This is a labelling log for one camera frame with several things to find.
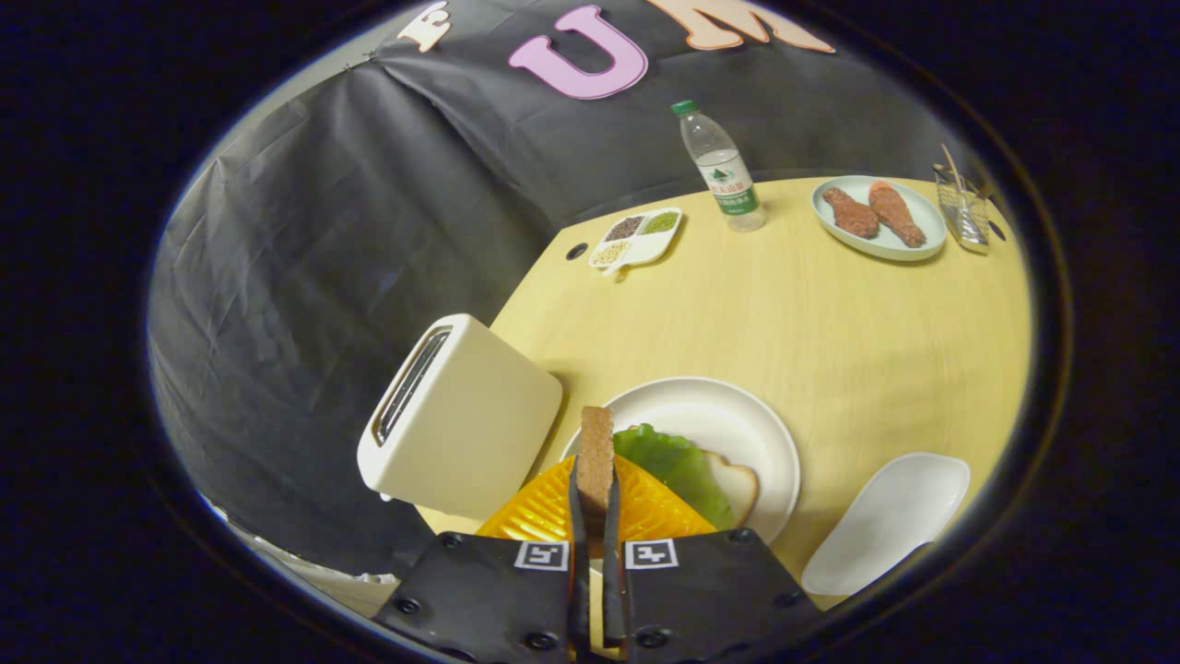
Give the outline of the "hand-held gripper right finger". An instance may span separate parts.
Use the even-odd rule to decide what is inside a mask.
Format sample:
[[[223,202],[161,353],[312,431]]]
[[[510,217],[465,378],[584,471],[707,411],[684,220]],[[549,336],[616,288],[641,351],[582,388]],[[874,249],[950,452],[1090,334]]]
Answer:
[[[628,663],[789,658],[821,612],[754,530],[717,530],[623,456],[604,543],[604,638]]]

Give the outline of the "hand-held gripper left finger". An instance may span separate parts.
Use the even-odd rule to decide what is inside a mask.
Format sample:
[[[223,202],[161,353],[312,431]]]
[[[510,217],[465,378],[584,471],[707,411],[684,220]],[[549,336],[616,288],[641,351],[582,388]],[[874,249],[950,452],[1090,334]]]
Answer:
[[[378,610],[382,627],[461,663],[569,663],[589,651],[586,545],[576,459],[549,468],[566,534],[548,541],[442,532]]]

